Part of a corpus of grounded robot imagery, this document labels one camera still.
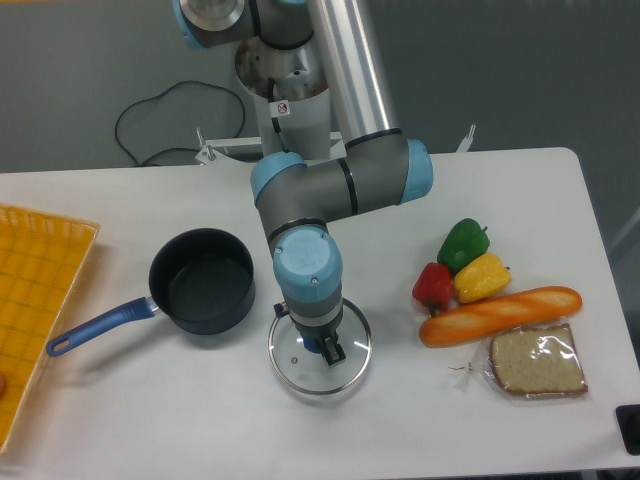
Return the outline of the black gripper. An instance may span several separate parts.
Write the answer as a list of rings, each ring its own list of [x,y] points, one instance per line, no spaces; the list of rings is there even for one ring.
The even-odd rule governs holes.
[[[336,366],[346,360],[343,347],[338,342],[337,329],[341,320],[334,319],[320,326],[304,325],[293,320],[305,348],[320,348],[320,352],[329,367]]]

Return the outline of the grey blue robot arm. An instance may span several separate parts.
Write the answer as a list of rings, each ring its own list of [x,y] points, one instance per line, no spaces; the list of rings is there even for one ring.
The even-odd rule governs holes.
[[[304,346],[344,361],[342,258],[330,222],[425,196],[433,167],[398,123],[365,1],[177,1],[198,48],[237,43],[263,158],[254,203]]]

